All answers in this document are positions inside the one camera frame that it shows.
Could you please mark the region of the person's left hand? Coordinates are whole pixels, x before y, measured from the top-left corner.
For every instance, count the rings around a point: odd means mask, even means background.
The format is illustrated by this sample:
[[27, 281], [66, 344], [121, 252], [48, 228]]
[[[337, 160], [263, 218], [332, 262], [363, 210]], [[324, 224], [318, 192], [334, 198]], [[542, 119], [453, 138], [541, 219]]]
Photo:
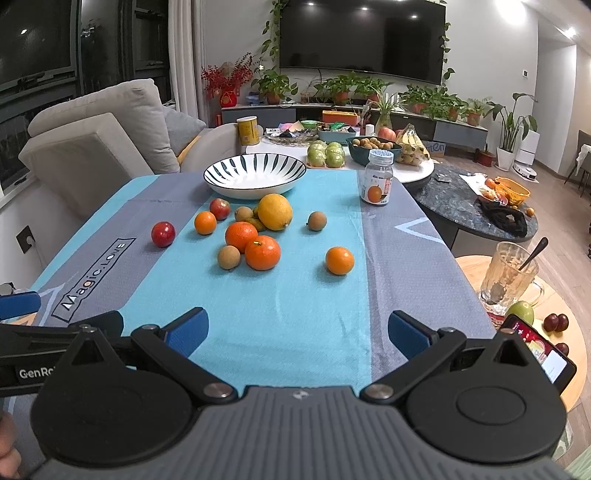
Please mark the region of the person's left hand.
[[16, 427], [12, 416], [3, 413], [0, 423], [0, 474], [3, 478], [19, 477], [21, 455], [15, 447]]

